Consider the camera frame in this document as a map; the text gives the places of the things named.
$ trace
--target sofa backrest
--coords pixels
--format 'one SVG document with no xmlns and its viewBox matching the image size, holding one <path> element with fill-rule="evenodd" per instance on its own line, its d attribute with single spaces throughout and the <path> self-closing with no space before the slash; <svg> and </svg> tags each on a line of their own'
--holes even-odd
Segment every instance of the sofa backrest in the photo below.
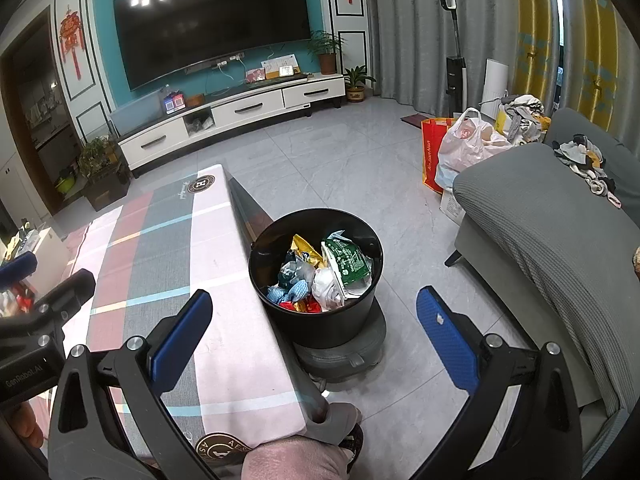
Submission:
<svg viewBox="0 0 640 480">
<path fill-rule="evenodd" d="M 640 162 L 622 142 L 571 108 L 554 114 L 545 144 L 550 146 L 554 140 L 560 144 L 569 142 L 575 134 L 586 135 L 600 149 L 606 159 L 604 170 L 616 183 L 622 209 L 640 227 Z"/>
</svg>

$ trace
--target television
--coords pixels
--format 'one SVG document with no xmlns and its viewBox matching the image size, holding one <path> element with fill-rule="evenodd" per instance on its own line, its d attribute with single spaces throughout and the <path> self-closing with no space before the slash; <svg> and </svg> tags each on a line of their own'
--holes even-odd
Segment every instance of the television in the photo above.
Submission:
<svg viewBox="0 0 640 480">
<path fill-rule="evenodd" d="M 130 89 L 200 62 L 310 37 L 306 0 L 114 0 Z"/>
</svg>

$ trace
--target black planter box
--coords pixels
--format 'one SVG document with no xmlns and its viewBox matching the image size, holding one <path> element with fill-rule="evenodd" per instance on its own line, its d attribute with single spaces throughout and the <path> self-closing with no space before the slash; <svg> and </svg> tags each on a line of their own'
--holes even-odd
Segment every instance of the black planter box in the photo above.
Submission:
<svg viewBox="0 0 640 480">
<path fill-rule="evenodd" d="M 111 164 L 89 178 L 84 196 L 96 211 L 127 195 L 129 168 L 121 162 Z"/>
</svg>

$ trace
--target blue gripper pad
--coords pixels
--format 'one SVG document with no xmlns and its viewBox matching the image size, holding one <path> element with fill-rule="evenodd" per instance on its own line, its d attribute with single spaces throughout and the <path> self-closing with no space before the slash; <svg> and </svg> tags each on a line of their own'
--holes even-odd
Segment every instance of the blue gripper pad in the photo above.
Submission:
<svg viewBox="0 0 640 480">
<path fill-rule="evenodd" d="M 31 276 L 38 266 L 35 254 L 31 251 L 21 254 L 17 258 L 0 267 L 0 290 Z"/>
<path fill-rule="evenodd" d="M 154 349 L 150 362 L 151 390 L 157 396 L 175 388 L 196 346 L 211 323 L 213 305 L 208 292 L 197 290 L 175 316 L 168 335 Z"/>
<path fill-rule="evenodd" d="M 415 309 L 453 383 L 473 395 L 479 384 L 478 358 L 452 321 L 449 307 L 429 285 L 418 292 Z"/>
</svg>

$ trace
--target human hand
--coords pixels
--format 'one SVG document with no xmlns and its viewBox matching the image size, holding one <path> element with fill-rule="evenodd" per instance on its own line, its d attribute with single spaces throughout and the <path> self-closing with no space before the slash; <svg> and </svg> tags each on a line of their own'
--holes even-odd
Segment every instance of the human hand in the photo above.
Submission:
<svg viewBox="0 0 640 480">
<path fill-rule="evenodd" d="M 23 402 L 20 408 L 11 416 L 9 425 L 15 434 L 26 438 L 33 447 L 42 447 L 44 435 L 36 422 L 36 415 L 28 402 Z"/>
</svg>

